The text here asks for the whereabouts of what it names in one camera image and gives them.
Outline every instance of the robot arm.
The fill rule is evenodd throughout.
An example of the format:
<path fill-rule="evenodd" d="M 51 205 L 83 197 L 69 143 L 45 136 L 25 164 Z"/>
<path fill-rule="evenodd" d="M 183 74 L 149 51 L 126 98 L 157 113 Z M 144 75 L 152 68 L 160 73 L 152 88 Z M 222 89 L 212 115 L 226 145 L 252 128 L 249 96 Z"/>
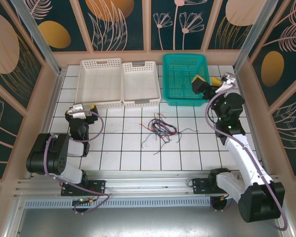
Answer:
<path fill-rule="evenodd" d="M 221 168 L 211 170 L 209 180 L 213 187 L 223 189 L 238 203 L 240 214 L 246 222 L 276 219 L 281 213 L 265 182 L 269 184 L 281 206 L 285 190 L 281 183 L 273 182 L 250 149 L 246 133 L 239 120 L 245 101 L 236 93 L 230 93 L 227 96 L 216 95 L 231 88 L 234 82 L 235 76 L 229 73 L 222 77 L 220 87 L 210 86 L 200 76 L 196 76 L 192 81 L 195 94 L 203 93 L 205 100 L 212 100 L 216 97 L 211 104 L 218 116 L 215 128 L 228 135 L 216 132 L 216 136 L 232 154 L 243 177 L 243 181 L 240 181 L 228 169 Z M 240 141 L 248 152 L 230 136 Z"/>

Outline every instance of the decorative wallpaper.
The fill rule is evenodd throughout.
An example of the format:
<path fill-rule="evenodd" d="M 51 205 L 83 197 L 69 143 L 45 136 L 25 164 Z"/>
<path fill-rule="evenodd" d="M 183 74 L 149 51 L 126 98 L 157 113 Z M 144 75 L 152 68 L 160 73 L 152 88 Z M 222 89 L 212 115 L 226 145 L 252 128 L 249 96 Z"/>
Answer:
<path fill-rule="evenodd" d="M 265 0 L 223 0 L 208 49 L 240 49 Z"/>
<path fill-rule="evenodd" d="M 53 52 L 86 51 L 69 0 L 24 0 L 24 3 Z"/>
<path fill-rule="evenodd" d="M 152 0 L 151 49 L 201 49 L 212 0 Z"/>
<path fill-rule="evenodd" d="M 296 92 L 273 113 L 273 118 L 296 175 Z"/>
<path fill-rule="evenodd" d="M 292 0 L 253 62 L 271 105 L 296 80 L 296 0 Z"/>
<path fill-rule="evenodd" d="M 142 0 L 79 0 L 94 51 L 143 50 Z"/>
<path fill-rule="evenodd" d="M 249 57 L 251 58 L 252 54 L 254 53 L 254 51 L 256 50 L 258 44 L 260 43 L 260 39 L 262 38 L 262 36 L 265 34 L 267 28 L 269 27 L 269 25 L 271 24 L 274 16 L 276 15 L 278 9 L 280 8 L 280 6 L 282 5 L 284 0 L 278 0 L 277 4 L 276 4 L 276 7 L 275 7 L 275 10 L 273 11 L 273 13 L 271 14 L 271 16 L 269 17 L 264 29 L 262 30 L 259 38 L 257 39 L 256 43 L 253 45 L 251 51 L 249 52 Z"/>
<path fill-rule="evenodd" d="M 27 108 L 41 64 L 0 4 L 0 85 Z"/>
<path fill-rule="evenodd" d="M 8 163 L 23 116 L 0 97 L 0 179 Z"/>

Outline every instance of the metal base plate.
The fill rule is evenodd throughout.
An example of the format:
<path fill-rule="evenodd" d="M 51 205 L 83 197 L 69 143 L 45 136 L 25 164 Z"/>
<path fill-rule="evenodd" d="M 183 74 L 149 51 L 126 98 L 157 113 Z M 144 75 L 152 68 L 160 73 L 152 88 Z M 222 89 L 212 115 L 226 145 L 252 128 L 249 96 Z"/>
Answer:
<path fill-rule="evenodd" d="M 218 187 L 213 188 L 210 186 L 207 178 L 205 179 L 192 179 L 192 186 L 194 194 L 225 194 L 226 192 Z"/>
<path fill-rule="evenodd" d="M 105 180 L 89 180 L 88 181 L 88 189 L 92 190 L 92 188 L 99 193 L 105 192 Z M 69 184 L 63 183 L 61 189 L 61 196 L 64 197 L 73 197 L 73 196 L 93 196 L 89 192 L 85 192 L 83 190 L 77 189 Z"/>

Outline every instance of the purple cable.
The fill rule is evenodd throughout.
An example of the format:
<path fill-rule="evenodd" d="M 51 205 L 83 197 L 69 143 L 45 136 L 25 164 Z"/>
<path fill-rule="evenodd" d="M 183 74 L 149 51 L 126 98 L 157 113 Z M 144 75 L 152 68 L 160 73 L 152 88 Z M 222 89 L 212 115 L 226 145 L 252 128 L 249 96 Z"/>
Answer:
<path fill-rule="evenodd" d="M 263 182 L 265 183 L 267 189 L 269 190 L 271 196 L 273 197 L 278 209 L 280 210 L 281 214 L 282 214 L 282 217 L 283 217 L 283 220 L 284 220 L 284 227 L 278 227 L 276 225 L 274 225 L 273 223 L 269 223 L 271 226 L 273 226 L 274 228 L 280 230 L 280 231 L 285 231 L 287 230 L 287 227 L 288 227 L 288 221 L 287 221 L 287 217 L 285 215 L 285 212 L 283 210 L 283 208 L 281 207 L 281 204 L 279 203 L 279 201 L 277 200 L 273 190 L 271 189 L 270 185 L 268 184 L 268 182 L 266 181 L 266 179 L 263 177 L 263 174 L 262 174 L 262 171 L 260 170 L 259 168 L 259 165 L 256 161 L 256 159 L 252 156 L 252 154 L 250 153 L 249 149 L 242 143 L 240 142 L 238 139 L 234 138 L 233 136 L 230 136 L 229 134 L 223 132 L 223 131 L 220 131 L 219 129 L 215 128 L 214 126 L 211 125 L 210 121 L 209 121 L 209 118 L 208 118 L 208 111 L 212 105 L 212 103 L 216 100 L 217 97 L 225 94 L 227 91 L 230 91 L 232 90 L 236 85 L 234 83 L 232 83 L 232 87 L 229 88 L 229 89 L 226 89 L 220 93 L 218 93 L 217 95 L 215 95 L 208 103 L 207 107 L 206 107 L 206 110 L 205 110 L 205 120 L 207 122 L 207 124 L 216 132 L 234 140 L 235 142 L 239 143 L 239 145 L 247 152 L 247 154 L 249 155 L 251 161 L 253 162 L 254 166 L 256 167 L 257 171 L 258 171 L 258 174 L 261 176 L 261 179 L 263 180 Z"/>
<path fill-rule="evenodd" d="M 89 141 L 92 141 L 92 140 L 94 140 L 95 138 L 97 138 L 98 136 L 100 136 L 100 134 L 101 134 L 101 132 L 103 131 L 103 128 L 104 128 L 104 121 L 103 121 L 103 119 L 101 118 L 101 116 L 99 116 L 97 113 L 92 112 L 92 111 L 85 111 L 85 110 L 82 110 L 82 111 L 73 112 L 72 114 L 81 113 L 81 112 L 91 113 L 91 114 L 93 114 L 93 115 L 96 115 L 96 116 L 101 120 L 101 122 L 102 122 L 102 128 L 100 129 L 100 132 L 99 132 L 96 136 L 92 137 L 92 138 L 89 139 L 89 140 L 84 140 L 84 141 L 73 140 L 73 141 L 76 141 L 76 142 L 82 142 L 82 143 L 83 143 L 83 142 L 89 142 Z M 93 208 L 89 208 L 89 209 L 86 210 L 85 212 L 81 212 L 81 213 L 80 213 L 80 212 L 77 212 L 77 210 L 76 210 L 76 206 L 77 206 L 77 205 L 74 206 L 74 211 L 75 211 L 76 214 L 78 214 L 78 213 L 79 213 L 80 215 L 88 214 L 88 213 L 90 213 L 90 212 L 96 210 L 99 206 L 101 206 L 104 202 L 106 202 L 106 201 L 110 198 L 110 195 L 109 195 L 109 194 L 99 193 L 99 192 L 95 192 L 95 191 L 92 191 L 92 190 L 88 190 L 88 189 L 82 188 L 82 187 L 80 187 L 80 186 L 78 186 L 78 185 L 76 185 L 76 184 L 73 184 L 73 183 L 68 182 L 68 181 L 66 181 L 66 180 L 62 180 L 62 179 L 60 179 L 60 178 L 58 178 L 58 177 L 56 177 L 56 176 L 51 175 L 51 174 L 48 173 L 48 170 L 47 170 L 47 153 L 48 153 L 48 147 L 49 147 L 49 144 L 50 144 L 50 142 L 51 142 L 51 139 L 52 139 L 53 137 L 57 136 L 57 135 L 58 135 L 58 133 L 54 133 L 54 134 L 52 134 L 52 135 L 48 138 L 48 140 L 47 140 L 46 147 L 45 147 L 45 151 L 44 151 L 44 160 L 43 160 L 43 164 L 44 164 L 44 172 L 45 172 L 45 174 L 46 174 L 48 177 L 52 177 L 53 179 L 56 179 L 56 180 L 58 180 L 58 181 L 60 181 L 60 182 L 63 182 L 63 183 L 66 183 L 66 184 L 70 184 L 71 186 L 73 186 L 73 187 L 75 187 L 75 188 L 77 188 L 77 189 L 83 190 L 83 191 L 85 191 L 85 192 L 89 192 L 89 193 L 94 194 L 94 195 L 107 196 L 107 198 L 104 199 L 102 202 L 100 202 L 97 206 L 95 206 L 95 207 L 93 207 Z"/>

